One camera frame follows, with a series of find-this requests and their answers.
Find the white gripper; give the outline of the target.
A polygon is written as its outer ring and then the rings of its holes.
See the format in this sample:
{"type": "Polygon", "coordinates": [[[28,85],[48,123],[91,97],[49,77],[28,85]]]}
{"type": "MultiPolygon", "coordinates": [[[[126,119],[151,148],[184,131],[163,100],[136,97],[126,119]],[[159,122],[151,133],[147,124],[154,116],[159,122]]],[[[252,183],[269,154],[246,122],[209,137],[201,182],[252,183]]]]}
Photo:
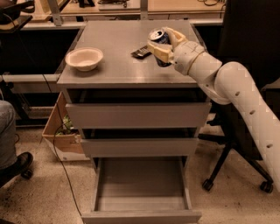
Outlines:
{"type": "Polygon", "coordinates": [[[164,63],[172,63],[174,60],[175,70],[188,75],[193,62],[205,51],[205,48],[197,42],[187,41],[183,33],[170,27],[165,27],[164,31],[168,34],[171,44],[159,44],[149,40],[147,42],[149,51],[164,63]]]}

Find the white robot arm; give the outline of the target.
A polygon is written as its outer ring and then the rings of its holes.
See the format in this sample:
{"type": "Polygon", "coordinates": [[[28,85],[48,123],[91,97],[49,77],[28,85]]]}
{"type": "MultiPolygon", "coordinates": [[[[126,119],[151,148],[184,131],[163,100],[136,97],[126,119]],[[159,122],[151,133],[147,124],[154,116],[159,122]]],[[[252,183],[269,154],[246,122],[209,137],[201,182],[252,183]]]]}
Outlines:
{"type": "Polygon", "coordinates": [[[149,51],[196,81],[214,102],[233,104],[280,191],[280,121],[262,98],[252,76],[238,62],[222,63],[179,31],[156,28],[148,34],[149,51]]]}

